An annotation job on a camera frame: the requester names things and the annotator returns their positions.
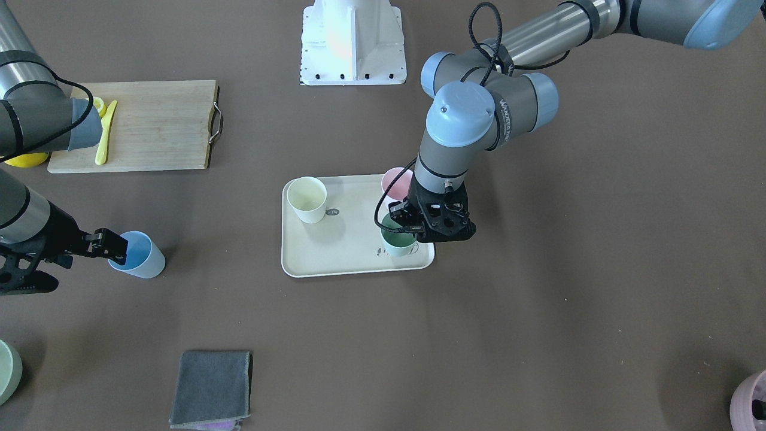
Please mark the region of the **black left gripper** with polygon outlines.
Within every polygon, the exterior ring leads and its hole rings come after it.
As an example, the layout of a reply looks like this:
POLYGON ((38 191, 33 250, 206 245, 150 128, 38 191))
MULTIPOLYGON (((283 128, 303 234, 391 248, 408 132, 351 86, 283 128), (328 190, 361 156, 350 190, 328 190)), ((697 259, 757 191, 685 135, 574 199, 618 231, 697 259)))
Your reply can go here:
POLYGON ((388 210, 391 219, 405 232, 413 233, 418 242, 460 242, 476 232, 468 203, 465 184, 432 193, 418 180, 411 180, 407 197, 389 204, 388 210))

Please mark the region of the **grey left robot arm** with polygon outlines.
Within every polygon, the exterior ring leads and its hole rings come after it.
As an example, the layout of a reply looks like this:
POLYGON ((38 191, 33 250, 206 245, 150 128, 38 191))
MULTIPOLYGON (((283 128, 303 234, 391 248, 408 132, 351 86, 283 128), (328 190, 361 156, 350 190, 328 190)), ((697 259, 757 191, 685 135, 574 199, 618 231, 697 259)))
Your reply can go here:
POLYGON ((542 70, 575 47, 613 34, 713 51, 738 38, 763 1, 565 1, 555 10, 479 41, 463 54, 438 52, 421 71, 433 102, 408 194, 388 205, 393 227, 422 243, 459 242, 476 232, 465 177, 482 151, 493 151, 556 116, 559 94, 542 70))

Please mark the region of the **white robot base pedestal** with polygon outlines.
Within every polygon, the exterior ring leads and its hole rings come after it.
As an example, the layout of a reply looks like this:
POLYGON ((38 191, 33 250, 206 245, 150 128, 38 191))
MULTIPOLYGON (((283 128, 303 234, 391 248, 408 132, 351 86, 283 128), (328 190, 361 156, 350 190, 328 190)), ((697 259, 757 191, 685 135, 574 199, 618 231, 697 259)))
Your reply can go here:
POLYGON ((315 1, 303 9, 301 41, 302 85, 406 82, 402 12, 389 1, 315 1))

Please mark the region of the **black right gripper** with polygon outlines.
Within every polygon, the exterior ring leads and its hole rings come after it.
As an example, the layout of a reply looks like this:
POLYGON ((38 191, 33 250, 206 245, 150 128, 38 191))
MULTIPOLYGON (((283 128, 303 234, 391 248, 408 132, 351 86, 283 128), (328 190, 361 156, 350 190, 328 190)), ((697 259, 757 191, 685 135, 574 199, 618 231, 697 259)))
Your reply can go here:
POLYGON ((126 238, 106 228, 93 233, 81 231, 70 215, 51 204, 50 217, 41 232, 24 242, 2 245, 1 295, 54 291, 58 280, 37 270, 40 261, 71 268, 72 256, 86 256, 123 265, 127 246, 126 238))

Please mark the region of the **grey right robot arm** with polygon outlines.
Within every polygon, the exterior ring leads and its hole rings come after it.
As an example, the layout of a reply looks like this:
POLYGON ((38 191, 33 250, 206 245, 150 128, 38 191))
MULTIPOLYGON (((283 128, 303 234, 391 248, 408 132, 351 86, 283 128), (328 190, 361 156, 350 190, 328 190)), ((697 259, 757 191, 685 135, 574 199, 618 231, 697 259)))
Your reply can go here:
MULTIPOLYGON (((29 153, 51 153, 98 145, 103 128, 93 95, 70 98, 65 82, 36 53, 7 5, 1 3, 2 161, 29 153)), ((1 292, 52 292, 57 278, 38 270, 40 262, 69 268, 73 256, 126 261, 128 242, 101 228, 80 230, 76 221, 25 184, 2 172, 1 292)))

